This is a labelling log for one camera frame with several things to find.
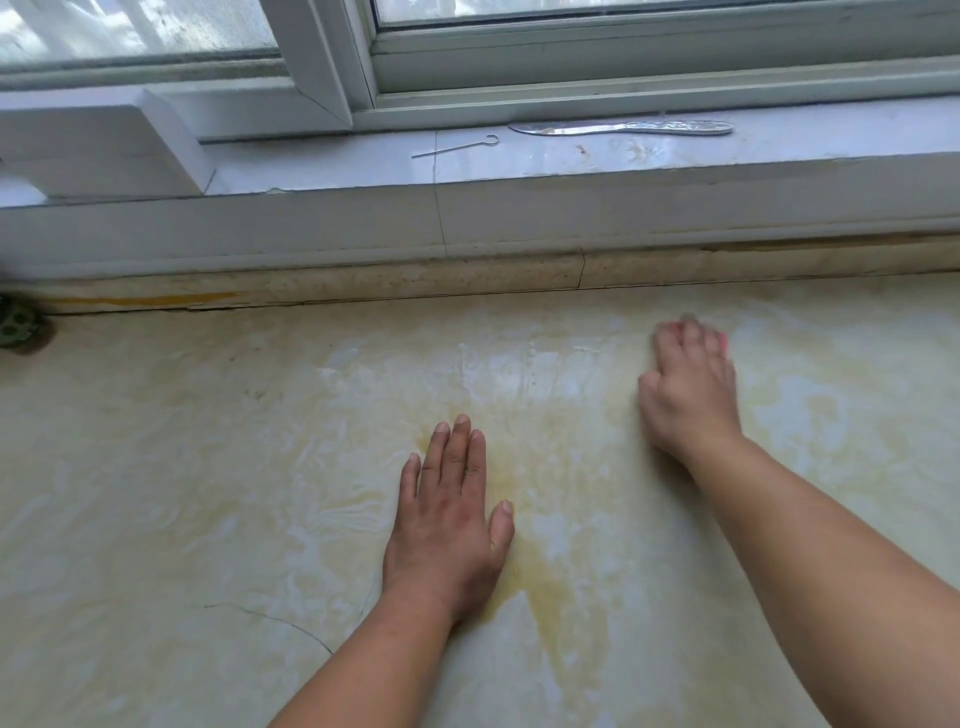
person's left hand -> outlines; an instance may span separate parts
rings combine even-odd
[[[417,478],[420,476],[420,489]],[[455,624],[479,613],[514,538],[513,505],[497,504],[487,524],[487,443],[460,415],[433,432],[423,470],[412,454],[400,475],[394,532],[383,557],[383,593],[410,590]]]

forearm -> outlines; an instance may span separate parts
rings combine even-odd
[[[451,628],[422,595],[385,593],[270,728],[412,728]]]
[[[687,465],[835,726],[960,724],[956,591],[745,438]]]

silver table knife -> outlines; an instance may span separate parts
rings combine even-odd
[[[515,132],[535,136],[581,136],[589,133],[660,133],[680,136],[723,136],[733,132],[726,121],[627,121],[598,124],[594,121],[564,121],[546,124],[510,124]]]

person's left arm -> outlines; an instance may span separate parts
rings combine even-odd
[[[420,488],[417,488],[418,476]],[[400,475],[383,594],[269,728],[412,728],[454,624],[483,609],[514,537],[509,501],[485,516],[487,446],[461,415]]]

person's right arm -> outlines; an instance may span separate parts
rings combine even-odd
[[[960,593],[741,434],[716,331],[660,325],[655,348],[639,383],[648,435],[708,498],[830,724],[960,726]]]

